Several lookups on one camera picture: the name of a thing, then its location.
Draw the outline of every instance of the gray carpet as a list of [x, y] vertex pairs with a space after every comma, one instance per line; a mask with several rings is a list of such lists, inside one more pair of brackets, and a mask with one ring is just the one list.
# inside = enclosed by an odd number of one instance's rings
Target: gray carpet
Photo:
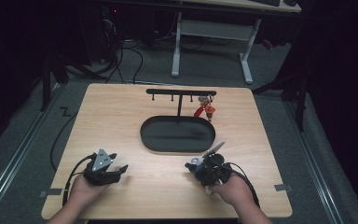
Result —
[[[255, 45], [249, 58], [254, 84], [246, 85], [238, 61], [241, 42], [230, 42], [225, 46], [206, 43], [184, 44], [180, 76], [172, 78], [172, 48], [169, 42], [154, 48], [142, 44], [133, 49], [143, 56], [142, 68], [136, 80], [143, 82], [166, 83], [177, 85], [246, 87], [255, 89], [269, 83], [275, 78], [290, 46], [267, 50]], [[127, 47], [135, 46], [133, 42]], [[124, 50], [120, 72], [126, 82], [130, 83], [141, 57], [134, 51]], [[96, 64], [92, 69], [99, 69]], [[12, 174], [6, 192], [0, 198], [0, 223], [43, 223], [41, 210], [45, 198], [40, 192], [50, 187], [54, 171], [49, 161], [50, 151], [59, 131], [80, 107], [88, 85], [97, 82], [87, 77], [71, 76], [66, 86], [55, 90], [56, 98], [48, 113], [39, 113], [42, 88], [39, 84], [19, 111], [13, 116], [10, 125], [0, 138], [0, 176], [5, 173], [11, 158], [19, 147], [33, 122], [39, 116], [45, 116], [29, 146], [25, 159], [20, 162], [19, 170]], [[120, 83], [118, 73], [114, 73], [111, 83]], [[283, 183], [293, 190], [288, 192], [293, 207], [293, 214], [288, 218], [273, 218], [274, 223], [332, 223], [328, 212], [315, 185], [315, 180], [304, 154], [304, 143], [299, 137], [298, 129], [288, 108], [291, 103], [283, 103], [279, 92], [268, 91], [256, 95], [256, 103], [263, 120], [268, 140], [278, 163]], [[73, 121], [64, 129], [53, 148], [53, 161], [60, 161], [63, 149], [71, 132]], [[310, 98], [307, 98], [307, 110], [304, 116], [306, 137], [311, 151], [317, 161], [324, 180], [336, 202], [341, 220], [338, 223], [358, 223], [358, 201], [351, 189], [351, 184], [343, 174], [339, 162], [334, 156], [324, 131], [313, 111]]]

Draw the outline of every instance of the black oval tray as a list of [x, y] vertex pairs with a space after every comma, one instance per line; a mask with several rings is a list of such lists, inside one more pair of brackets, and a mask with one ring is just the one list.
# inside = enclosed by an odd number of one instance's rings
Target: black oval tray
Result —
[[158, 152], [203, 152], [215, 137], [211, 122], [196, 117], [155, 116], [141, 127], [144, 145]]

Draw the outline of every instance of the dark background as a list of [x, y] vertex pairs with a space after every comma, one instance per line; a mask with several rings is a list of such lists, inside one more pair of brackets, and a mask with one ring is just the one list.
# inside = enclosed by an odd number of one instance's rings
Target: dark background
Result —
[[[295, 39], [293, 34], [297, 29], [293, 30], [293, 26], [287, 29], [281, 21], [266, 20], [262, 22], [257, 41], [269, 39], [276, 45], [294, 43], [277, 78], [309, 72], [308, 92], [320, 122], [358, 194], [358, 1], [299, 3], [303, 14], [327, 20], [304, 25]], [[101, 43], [93, 45], [88, 41], [81, 28], [79, 11], [71, 4], [57, 7], [26, 1], [0, 2], [0, 134], [41, 78], [48, 46], [52, 44], [83, 64], [103, 54], [92, 51]], [[152, 31], [145, 30], [145, 25], [138, 22], [152, 22], [146, 27], [163, 27], [159, 22], [165, 22], [164, 18], [171, 15], [144, 12], [142, 16], [127, 22], [137, 31], [135, 35], [147, 42], [153, 39]]]

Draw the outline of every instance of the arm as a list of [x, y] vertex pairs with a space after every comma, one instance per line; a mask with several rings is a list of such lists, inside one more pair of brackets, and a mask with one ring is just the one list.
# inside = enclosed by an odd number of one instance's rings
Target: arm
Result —
[[48, 223], [74, 223], [86, 209], [109, 185], [93, 186], [83, 175], [75, 178], [66, 205]]
[[231, 204], [243, 224], [272, 223], [263, 211], [255, 205], [252, 192], [239, 176], [231, 174], [226, 184], [210, 186], [209, 190], [218, 193], [223, 201]]

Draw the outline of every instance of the wooden table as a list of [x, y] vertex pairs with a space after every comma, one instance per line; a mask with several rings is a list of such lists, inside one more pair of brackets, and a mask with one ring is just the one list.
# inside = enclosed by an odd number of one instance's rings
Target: wooden table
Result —
[[[226, 161], [237, 163], [257, 192], [262, 210], [269, 217], [289, 217], [292, 208], [285, 191], [274, 185], [282, 179], [254, 96], [245, 88], [184, 87], [150, 85], [91, 84], [62, 155], [52, 189], [63, 189], [75, 165], [103, 148], [117, 153], [109, 170], [128, 164], [127, 173], [113, 184], [81, 218], [227, 218], [237, 217], [234, 209], [204, 187], [185, 168], [185, 163], [203, 153], [157, 153], [147, 149], [140, 128], [156, 115], [176, 115], [178, 97], [152, 96], [146, 89], [216, 91], [212, 125], [213, 145], [226, 143], [218, 151]], [[182, 116], [192, 116], [199, 108], [196, 97], [184, 96]], [[62, 195], [49, 195], [42, 217], [51, 218], [62, 207]]]

